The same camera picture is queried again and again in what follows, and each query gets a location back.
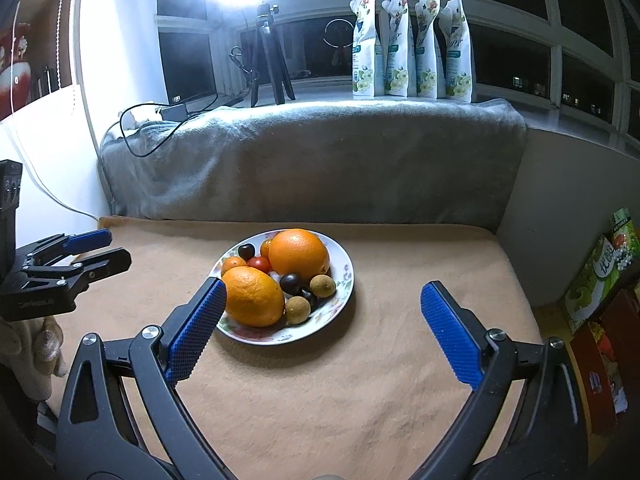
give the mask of white floral plate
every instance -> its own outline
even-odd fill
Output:
[[[213,266],[210,276],[220,277],[222,262],[230,256],[238,256],[238,247],[244,244],[252,244],[255,247],[256,255],[260,252],[262,242],[273,238],[276,234],[285,229],[270,231],[260,235],[252,236],[243,240],[239,244],[229,249]],[[310,336],[321,328],[327,326],[340,314],[344,306],[349,301],[353,291],[353,264],[347,252],[334,240],[320,233],[315,233],[325,244],[329,251],[331,267],[329,275],[335,280],[335,294],[326,300],[319,300],[320,306],[311,313],[309,319],[301,325],[286,326],[284,319],[268,328],[252,328],[238,323],[229,317],[226,312],[222,315],[218,328],[220,332],[228,335],[231,339],[248,343],[250,345],[274,346],[284,343],[291,343],[304,337]],[[280,275],[271,273],[271,277],[280,281]]]

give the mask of tripod leg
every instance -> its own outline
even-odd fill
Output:
[[[260,85],[258,83],[258,78],[255,76],[258,71],[258,48],[260,45],[258,44],[258,29],[255,29],[254,35],[254,55],[251,63],[251,74],[253,80],[251,82],[251,108],[255,108],[255,105],[258,103],[258,88]]]
[[[284,85],[284,89],[287,91],[287,96],[292,101],[296,100],[296,95],[293,93],[293,85],[291,84],[291,76],[289,75],[289,69],[287,68],[287,62],[284,59],[284,53],[282,52],[282,45],[280,44],[280,40],[275,35],[276,39],[276,49],[278,51],[278,62],[280,63],[280,71],[282,72],[282,84]]]
[[[274,34],[274,30],[269,25],[260,28],[264,53],[267,57],[267,67],[271,77],[271,87],[273,88],[273,98],[277,105],[284,104],[284,92],[282,91],[282,70],[278,61],[278,47],[280,43]]]

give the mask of green snack package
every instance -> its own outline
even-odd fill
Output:
[[[615,249],[626,249],[631,259],[640,258],[640,242],[636,236],[629,209],[618,209],[611,218],[611,242]]]
[[[594,313],[620,277],[613,253],[613,245],[605,235],[601,235],[564,295],[564,308],[572,333]]]

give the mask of metal screw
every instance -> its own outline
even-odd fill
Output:
[[[501,328],[491,328],[489,329],[489,337],[494,341],[504,341],[507,339],[507,335]]]
[[[549,339],[549,344],[556,350],[562,350],[564,348],[564,341],[559,337],[552,337]]]
[[[87,334],[82,338],[82,344],[85,346],[91,346],[96,341],[98,341],[98,336],[95,334]]]
[[[155,339],[159,333],[160,329],[157,326],[150,325],[142,330],[142,337],[145,339]]]

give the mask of blue textured rubber pad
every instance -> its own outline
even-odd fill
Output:
[[[482,382],[478,346],[431,283],[422,288],[420,308],[456,377],[475,391]]]
[[[225,307],[226,288],[225,284],[219,280],[202,298],[169,346],[164,376],[171,386],[189,378],[211,334],[216,329]]]
[[[69,254],[82,254],[95,251],[111,245],[111,232],[108,229],[100,229],[83,235],[69,237],[62,248]]]

